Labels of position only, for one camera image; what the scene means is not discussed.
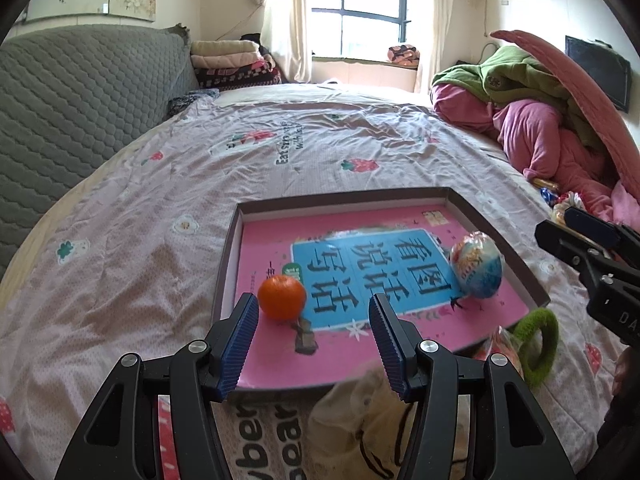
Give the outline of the person's hand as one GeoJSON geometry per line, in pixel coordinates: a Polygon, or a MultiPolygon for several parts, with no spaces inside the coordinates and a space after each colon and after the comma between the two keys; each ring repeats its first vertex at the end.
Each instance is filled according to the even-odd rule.
{"type": "Polygon", "coordinates": [[[625,394],[639,376],[639,352],[634,348],[626,348],[616,361],[612,395],[625,394]]]}

